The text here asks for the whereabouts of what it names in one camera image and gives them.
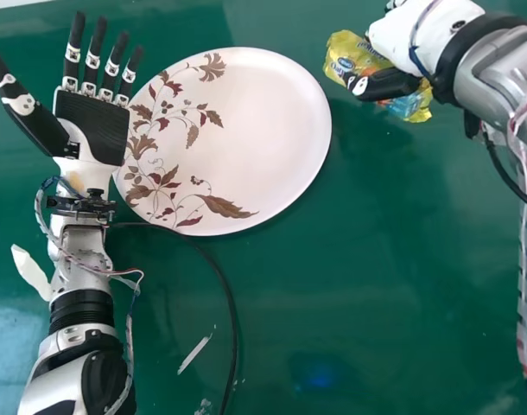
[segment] screw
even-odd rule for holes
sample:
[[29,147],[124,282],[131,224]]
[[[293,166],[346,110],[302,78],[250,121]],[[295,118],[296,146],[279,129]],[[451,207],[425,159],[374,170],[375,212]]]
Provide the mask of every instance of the screw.
[[465,23],[467,23],[465,20],[459,20],[458,22],[455,22],[452,25],[452,31],[461,29],[463,26],[465,26]]

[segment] plastic wrapper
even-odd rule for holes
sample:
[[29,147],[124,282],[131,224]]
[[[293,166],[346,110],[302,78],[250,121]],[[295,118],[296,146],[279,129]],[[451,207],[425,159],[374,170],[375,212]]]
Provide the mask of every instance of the plastic wrapper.
[[[349,30],[333,33],[327,42],[327,58],[323,71],[331,80],[346,87],[347,75],[370,76],[394,65],[371,44]],[[423,78],[414,93],[400,98],[378,101],[386,111],[410,123],[422,123],[432,117],[429,110],[432,88]]]

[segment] black cable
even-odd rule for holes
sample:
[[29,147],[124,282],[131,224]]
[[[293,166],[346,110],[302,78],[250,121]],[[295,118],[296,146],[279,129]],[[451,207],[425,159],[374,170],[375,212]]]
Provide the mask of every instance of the black cable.
[[160,225],[156,225],[154,223],[148,223],[148,222],[116,222],[116,223],[111,224],[110,229],[116,229],[120,227],[121,228],[124,228],[124,227],[153,227],[155,229],[162,229],[163,231],[167,231],[167,232],[170,232],[174,235],[181,237],[192,248],[194,248],[194,250],[210,265],[213,272],[218,277],[218,280],[221,283],[221,286],[227,298],[227,306],[229,308],[229,317],[231,318],[231,331],[232,331],[231,366],[229,368],[229,375],[227,377],[227,383],[225,384],[225,390],[223,392],[223,399],[221,401],[221,407],[219,409],[219,415],[224,415],[225,410],[227,409],[227,404],[229,403],[229,399],[231,397],[231,390],[233,387],[233,382],[235,380],[235,374],[237,372],[238,344],[239,344],[237,305],[235,304],[235,300],[234,300],[234,297],[231,291],[231,286],[229,285],[227,278],[225,277],[224,273],[219,268],[219,265],[213,260],[213,258],[210,257],[210,255],[208,255],[208,253],[204,251],[202,248],[200,248],[195,242],[193,242],[190,238],[183,235],[182,233],[178,233],[167,227],[161,227]]
[[527,204],[527,194],[521,190],[519,185],[511,179],[507,171],[505,170],[502,162],[499,160],[498,152],[496,151],[496,146],[494,143],[490,140],[488,135],[486,133],[483,134],[486,142],[486,149],[488,150],[488,154],[490,155],[490,158],[492,160],[492,164],[494,165],[494,168],[496,171],[498,171],[499,176],[501,177],[502,181],[507,185],[509,189],[519,198],[521,201]]

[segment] robot finger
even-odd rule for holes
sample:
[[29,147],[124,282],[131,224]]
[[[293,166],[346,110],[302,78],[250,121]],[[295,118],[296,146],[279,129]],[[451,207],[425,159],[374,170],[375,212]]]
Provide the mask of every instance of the robot finger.
[[110,58],[106,62],[102,86],[98,91],[98,97],[103,101],[111,102],[114,96],[114,86],[116,85],[116,78],[119,74],[119,64],[124,56],[128,41],[129,34],[127,32],[120,33],[114,48],[111,50]]
[[4,110],[39,147],[51,157],[76,156],[69,135],[51,111],[22,86],[0,57],[0,97]]
[[81,84],[81,93],[87,97],[94,97],[97,92],[100,50],[102,49],[102,42],[105,38],[107,23],[106,19],[102,16],[98,19],[97,27],[94,29],[89,51],[85,59],[85,73],[83,75],[83,83]]
[[78,11],[73,19],[64,58],[64,78],[62,79],[62,88],[66,91],[77,92],[78,89],[81,37],[83,37],[84,28],[85,15]]
[[133,90],[133,82],[137,76],[137,69],[141,58],[143,57],[144,49],[141,46],[137,46],[133,51],[133,55],[129,62],[127,62],[127,67],[124,69],[122,74],[122,80],[119,84],[119,91],[114,99],[114,104],[126,107],[129,104],[131,98],[131,91]]

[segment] plate rim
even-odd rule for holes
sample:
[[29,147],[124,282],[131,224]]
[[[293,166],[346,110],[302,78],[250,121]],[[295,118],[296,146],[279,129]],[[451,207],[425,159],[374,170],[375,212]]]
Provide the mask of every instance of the plate rim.
[[[170,228],[170,227],[166,227],[165,225],[162,225],[162,226],[165,226],[167,229],[169,229],[171,231],[174,231],[174,232],[177,232],[177,233],[180,233],[180,234],[183,234],[183,235],[187,235],[187,236],[211,237],[211,236],[221,236],[221,235],[228,235],[228,234],[233,234],[233,233],[239,233],[239,232],[242,232],[242,231],[245,231],[245,230],[248,230],[248,229],[252,229],[253,227],[258,227],[258,226],[262,225],[264,222],[274,218],[275,216],[278,216],[282,211],[286,210],[295,201],[297,201],[304,194],[304,192],[306,192],[308,190],[308,188],[314,182],[314,180],[317,177],[317,175],[319,175],[319,173],[321,171],[321,168],[323,167],[323,164],[325,163],[325,160],[327,159],[327,155],[328,155],[328,152],[330,151],[331,142],[332,142],[332,138],[333,138],[333,118],[332,118],[332,114],[331,114],[331,107],[330,107],[330,105],[328,103],[328,99],[327,99],[327,95],[325,94],[325,91],[323,91],[323,88],[321,87],[321,84],[319,83],[319,81],[305,67],[303,67],[301,64],[299,64],[298,62],[294,61],[293,59],[289,58],[288,56],[285,56],[283,54],[279,54],[279,53],[274,52],[272,50],[263,49],[263,48],[254,48],[254,47],[233,46],[233,47],[228,47],[228,48],[215,48],[215,49],[210,49],[210,50],[207,50],[207,51],[199,52],[197,54],[192,54],[192,55],[190,55],[190,56],[188,56],[186,58],[181,59],[180,61],[177,61],[177,62],[169,65],[168,67],[165,67],[163,70],[169,70],[172,67],[184,64],[184,62],[186,62],[188,60],[191,60],[193,58],[199,57],[199,56],[203,56],[204,54],[213,54],[213,53],[220,53],[220,52],[222,53],[223,51],[226,51],[227,53],[235,52],[235,51],[239,51],[239,52],[251,51],[251,52],[258,53],[258,54],[273,55],[275,57],[275,59],[286,61],[288,64],[292,65],[293,67],[296,67],[296,71],[297,72],[304,73],[306,75],[306,77],[310,79],[311,83],[314,84],[314,86],[316,87],[316,90],[319,92],[319,95],[320,95],[320,106],[322,106],[323,109],[325,110],[323,112],[323,118],[324,118],[323,121],[324,121],[324,127],[327,130],[327,143],[325,144],[325,142],[324,142],[324,149],[323,149],[324,151],[323,151],[322,156],[319,158],[318,163],[315,165],[315,168],[312,171],[312,173],[310,175],[308,175],[308,179],[304,182],[304,184],[302,186],[300,186],[300,189],[298,191],[294,192],[290,197],[285,198],[284,202],[279,203],[279,204],[276,205],[275,208],[270,209],[267,214],[261,215],[261,216],[258,215],[257,218],[254,217],[254,219],[252,221],[248,220],[248,222],[250,223],[250,225],[248,225],[248,226],[242,226],[243,223],[247,222],[247,221],[242,221],[242,222],[239,222],[238,224],[232,223],[230,226],[228,226],[226,228],[221,227],[219,230],[214,230],[214,231],[208,232],[207,230],[204,231],[203,229],[198,229],[197,230],[196,227],[185,227],[185,228],[178,229],[178,228]],[[141,88],[135,93],[133,98],[130,100],[130,103],[135,100],[137,95],[139,95],[144,90],[146,85],[148,85],[156,76],[158,76],[158,74],[160,72],[158,72],[157,74],[152,76],[149,80],[147,80],[147,82],[145,84],[143,84],[143,86],[141,86]],[[117,192],[119,193],[120,197],[124,200],[122,192],[120,191],[120,187],[118,186],[118,182],[123,182],[123,181],[119,181],[117,179],[119,171],[121,171],[121,167],[116,170],[116,172],[112,175],[112,177],[113,177],[113,181],[114,181],[114,184],[116,186]],[[133,207],[130,207],[127,204],[126,204],[126,206],[130,210],[132,210],[139,218],[144,220],[145,222],[152,223],[152,222],[148,222]]]

